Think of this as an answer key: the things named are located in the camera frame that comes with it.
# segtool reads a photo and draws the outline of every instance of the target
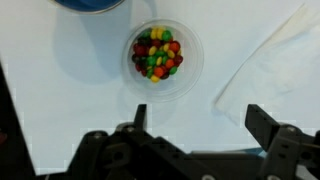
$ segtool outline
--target white table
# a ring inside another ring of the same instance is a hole
[[[117,124],[133,120],[140,103],[148,104],[148,132],[185,152],[257,146],[243,126],[216,112],[212,102],[302,2],[126,0],[99,15],[74,14],[44,0],[3,2],[0,59],[37,174],[65,171],[86,132],[113,133]],[[152,17],[187,23],[204,47],[198,83],[168,103],[144,102],[121,81],[126,39]],[[283,119],[291,115],[279,113]]]

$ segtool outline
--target white cloth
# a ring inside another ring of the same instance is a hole
[[[215,108],[237,125],[248,104],[277,111],[287,95],[303,87],[320,61],[320,15],[303,5],[244,62]]]

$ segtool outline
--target clear plastic bowl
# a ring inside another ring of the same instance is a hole
[[[166,80],[153,83],[135,69],[131,60],[133,45],[141,33],[154,26],[165,27],[181,44],[183,62],[176,74]],[[123,51],[122,73],[126,86],[146,101],[165,102],[185,95],[196,84],[203,68],[203,48],[198,36],[186,25],[168,19],[153,19],[143,22],[131,34]]]

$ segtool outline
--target yellow candy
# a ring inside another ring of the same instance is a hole
[[[156,52],[157,52],[157,47],[155,47],[155,46],[152,46],[152,47],[149,49],[149,55],[150,55],[150,56],[153,56]]]
[[[159,40],[162,40],[163,31],[164,31],[163,28],[158,28],[158,30],[157,30],[157,38],[158,38]]]
[[[157,28],[153,28],[150,35],[151,39],[157,39]]]
[[[164,46],[163,46],[163,51],[164,52],[167,52],[169,50],[169,47],[170,47],[170,43],[166,43]]]
[[[176,55],[174,54],[174,52],[173,51],[171,51],[171,50],[168,50],[168,56],[171,58],[171,59],[173,59]]]
[[[157,59],[157,66],[160,66],[161,65],[161,63],[162,63],[162,57],[158,57],[158,59]]]
[[[160,81],[160,78],[157,77],[157,76],[155,76],[155,75],[152,75],[151,78],[150,78],[150,80],[151,80],[153,83],[157,83],[157,82]]]

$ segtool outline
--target blue bowl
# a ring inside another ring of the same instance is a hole
[[[66,7],[68,9],[86,12],[86,13],[100,13],[108,11],[124,0],[53,0],[59,5]]]

